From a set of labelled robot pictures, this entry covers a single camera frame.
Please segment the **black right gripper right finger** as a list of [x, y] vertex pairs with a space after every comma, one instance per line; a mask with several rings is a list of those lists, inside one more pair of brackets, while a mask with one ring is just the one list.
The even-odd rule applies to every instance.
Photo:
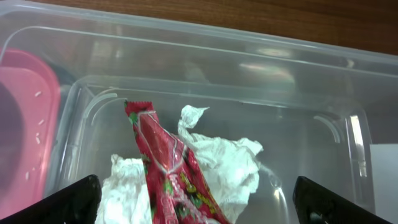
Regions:
[[297, 177], [293, 202], [300, 224], [391, 224], [304, 176]]

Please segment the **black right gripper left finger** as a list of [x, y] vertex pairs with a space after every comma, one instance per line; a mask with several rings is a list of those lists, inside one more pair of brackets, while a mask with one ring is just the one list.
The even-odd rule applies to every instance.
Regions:
[[100, 200], [100, 180], [91, 174], [1, 219], [1, 224], [94, 224]]

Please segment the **white paper napkin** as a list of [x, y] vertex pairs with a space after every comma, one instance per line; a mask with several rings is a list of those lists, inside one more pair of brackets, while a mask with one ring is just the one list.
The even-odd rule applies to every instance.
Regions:
[[[178, 136], [193, 150], [223, 214], [235, 223], [259, 186], [259, 165], [254, 158], [263, 147], [248, 138], [230, 141], [189, 133], [204, 112], [204, 108], [183, 107]], [[151, 223], [142, 160], [113, 154], [111, 162], [111, 175], [103, 182], [95, 223]]]

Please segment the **red snack wrapper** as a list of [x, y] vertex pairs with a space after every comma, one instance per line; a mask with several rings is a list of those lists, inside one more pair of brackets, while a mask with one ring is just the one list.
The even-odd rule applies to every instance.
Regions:
[[144, 166], [153, 223], [229, 221], [211, 194], [193, 151], [164, 129], [150, 101], [125, 101]]

